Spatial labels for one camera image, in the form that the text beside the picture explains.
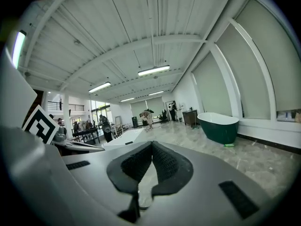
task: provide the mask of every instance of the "tiled floor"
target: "tiled floor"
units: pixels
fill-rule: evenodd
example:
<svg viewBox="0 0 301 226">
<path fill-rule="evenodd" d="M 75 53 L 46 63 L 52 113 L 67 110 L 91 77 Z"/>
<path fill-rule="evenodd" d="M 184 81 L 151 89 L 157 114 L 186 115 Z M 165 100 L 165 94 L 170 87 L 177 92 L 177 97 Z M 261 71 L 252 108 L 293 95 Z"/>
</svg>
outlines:
<svg viewBox="0 0 301 226">
<path fill-rule="evenodd" d="M 192 129 L 180 122 L 154 124 L 146 133 L 146 141 L 161 141 L 217 156 L 257 182 L 271 197 L 275 197 L 292 182 L 301 166 L 301 156 L 253 141 L 237 138 L 235 147 L 207 139 L 201 128 Z M 158 183 L 151 164 L 139 184 L 139 204 L 151 204 L 151 188 Z"/>
</svg>

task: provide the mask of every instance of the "fluorescent light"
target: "fluorescent light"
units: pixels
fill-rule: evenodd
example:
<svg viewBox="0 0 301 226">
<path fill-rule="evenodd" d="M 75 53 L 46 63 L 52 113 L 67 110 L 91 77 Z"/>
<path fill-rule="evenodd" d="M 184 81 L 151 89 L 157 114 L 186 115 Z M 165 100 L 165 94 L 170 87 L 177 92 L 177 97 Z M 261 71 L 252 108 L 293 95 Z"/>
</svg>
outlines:
<svg viewBox="0 0 301 226">
<path fill-rule="evenodd" d="M 97 90 L 99 90 L 99 89 L 102 89 L 102 88 L 107 87 L 107 86 L 110 86 L 110 85 L 111 85 L 110 82 L 106 82 L 106 83 L 104 83 L 104 84 L 102 84 L 102 85 L 100 85 L 100 86 L 97 86 L 97 87 L 94 88 L 94 89 L 89 90 L 89 93 L 93 93 L 93 92 L 95 92 L 95 91 L 97 91 Z"/>
<path fill-rule="evenodd" d="M 15 68 L 18 68 L 20 53 L 22 50 L 24 39 L 25 39 L 25 34 L 22 32 L 18 32 L 16 41 L 15 41 L 14 52 L 13 52 L 13 65 L 15 66 Z"/>
<path fill-rule="evenodd" d="M 145 75 L 145 74 L 149 74 L 149 73 L 159 72 L 162 70 L 168 70 L 169 68 L 170 68 L 170 66 L 166 65 L 166 66 L 161 66 L 161 67 L 157 67 L 157 68 L 152 68 L 149 70 L 143 70 L 143 71 L 138 72 L 138 75 L 141 76 L 141 75 Z"/>
<path fill-rule="evenodd" d="M 155 92 L 155 93 L 151 93 L 151 94 L 149 94 L 149 96 L 160 94 L 160 93 L 163 93 L 163 92 L 164 92 L 164 90 L 163 91 L 159 91 L 159 92 Z"/>
<path fill-rule="evenodd" d="M 129 98 L 129 99 L 125 99 L 125 100 L 121 100 L 120 102 L 124 102 L 124 101 L 128 101 L 128 100 L 133 100 L 134 98 Z"/>
</svg>

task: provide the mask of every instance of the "freestanding bathtub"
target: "freestanding bathtub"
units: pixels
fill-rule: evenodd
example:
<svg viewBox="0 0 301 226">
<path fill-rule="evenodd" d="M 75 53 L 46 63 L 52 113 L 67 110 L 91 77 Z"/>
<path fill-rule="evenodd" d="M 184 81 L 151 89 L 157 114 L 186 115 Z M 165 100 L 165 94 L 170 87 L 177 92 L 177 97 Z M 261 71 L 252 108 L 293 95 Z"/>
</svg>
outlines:
<svg viewBox="0 0 301 226">
<path fill-rule="evenodd" d="M 204 133 L 210 140 L 221 144 L 231 144 L 235 141 L 238 131 L 238 118 L 206 112 L 199 114 L 198 119 Z"/>
</svg>

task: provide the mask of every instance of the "railing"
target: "railing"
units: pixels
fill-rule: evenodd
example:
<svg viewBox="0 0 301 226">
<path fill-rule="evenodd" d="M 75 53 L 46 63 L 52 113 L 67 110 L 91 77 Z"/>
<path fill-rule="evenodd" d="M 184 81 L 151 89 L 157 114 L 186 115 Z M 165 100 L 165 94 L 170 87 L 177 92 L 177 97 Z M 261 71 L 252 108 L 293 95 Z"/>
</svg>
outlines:
<svg viewBox="0 0 301 226">
<path fill-rule="evenodd" d="M 53 102 L 48 101 L 48 109 L 54 110 L 54 111 L 60 111 L 60 103 L 59 102 Z M 85 111 L 83 105 L 75 105 L 75 104 L 69 104 L 69 110 L 72 111 Z"/>
</svg>

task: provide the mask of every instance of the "white ceiling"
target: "white ceiling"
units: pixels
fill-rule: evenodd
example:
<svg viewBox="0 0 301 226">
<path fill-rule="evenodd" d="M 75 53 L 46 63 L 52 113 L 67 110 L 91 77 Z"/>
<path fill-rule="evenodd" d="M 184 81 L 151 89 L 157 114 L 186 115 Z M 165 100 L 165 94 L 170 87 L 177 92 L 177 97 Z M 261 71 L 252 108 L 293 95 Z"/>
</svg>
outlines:
<svg viewBox="0 0 301 226">
<path fill-rule="evenodd" d="M 44 0 L 20 28 L 28 35 L 19 70 L 35 88 L 118 102 L 171 91 L 205 42 L 227 0 Z M 170 65 L 148 76 L 138 71 Z"/>
</svg>

